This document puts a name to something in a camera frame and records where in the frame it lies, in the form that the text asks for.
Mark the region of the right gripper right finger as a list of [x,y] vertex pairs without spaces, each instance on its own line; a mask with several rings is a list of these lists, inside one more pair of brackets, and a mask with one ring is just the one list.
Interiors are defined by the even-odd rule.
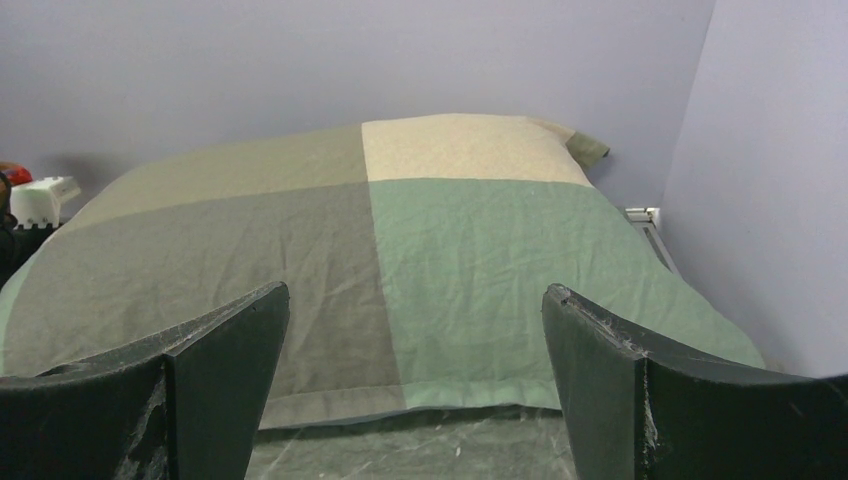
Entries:
[[582,479],[843,479],[847,379],[708,354],[560,284],[542,321]]

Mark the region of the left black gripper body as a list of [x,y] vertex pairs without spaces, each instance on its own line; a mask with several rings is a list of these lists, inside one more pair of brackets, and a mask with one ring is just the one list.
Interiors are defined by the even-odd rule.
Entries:
[[37,251],[62,223],[18,229],[18,220],[11,213],[13,184],[1,171],[1,286]]

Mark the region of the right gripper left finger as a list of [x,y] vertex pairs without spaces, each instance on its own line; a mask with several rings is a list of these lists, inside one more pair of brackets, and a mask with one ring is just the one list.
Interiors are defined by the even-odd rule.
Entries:
[[241,479],[290,318],[282,282],[1,381],[5,479]]

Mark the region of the patchwork green beige pillowcase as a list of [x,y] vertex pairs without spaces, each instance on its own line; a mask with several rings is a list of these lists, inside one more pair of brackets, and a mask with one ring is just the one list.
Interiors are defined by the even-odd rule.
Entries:
[[1,293],[1,371],[30,376],[271,282],[291,319],[265,429],[423,408],[559,405],[547,287],[717,357],[754,343],[587,179],[599,140],[525,116],[440,114],[137,167]]

